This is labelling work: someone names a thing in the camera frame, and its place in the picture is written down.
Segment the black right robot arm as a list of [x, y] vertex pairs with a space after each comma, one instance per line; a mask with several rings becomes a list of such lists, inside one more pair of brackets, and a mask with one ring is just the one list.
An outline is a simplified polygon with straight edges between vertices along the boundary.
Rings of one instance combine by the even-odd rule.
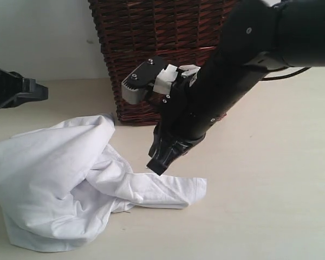
[[325, 1], [241, 1], [209, 59], [163, 99], [147, 167], [163, 174], [254, 85], [290, 67], [325, 67]]

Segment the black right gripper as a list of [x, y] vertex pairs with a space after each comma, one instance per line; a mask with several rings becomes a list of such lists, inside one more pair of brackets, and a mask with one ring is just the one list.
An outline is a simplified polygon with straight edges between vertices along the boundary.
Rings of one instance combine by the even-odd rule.
[[146, 165], [159, 176], [228, 111], [227, 66], [180, 66], [166, 101]]

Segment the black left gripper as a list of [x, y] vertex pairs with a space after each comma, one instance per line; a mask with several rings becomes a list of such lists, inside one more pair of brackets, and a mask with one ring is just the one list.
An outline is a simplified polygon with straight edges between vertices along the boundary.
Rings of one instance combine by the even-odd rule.
[[45, 101], [49, 97], [49, 89], [35, 79], [23, 79], [15, 71], [7, 72], [0, 68], [0, 109], [16, 107], [16, 95], [20, 92], [24, 102]]

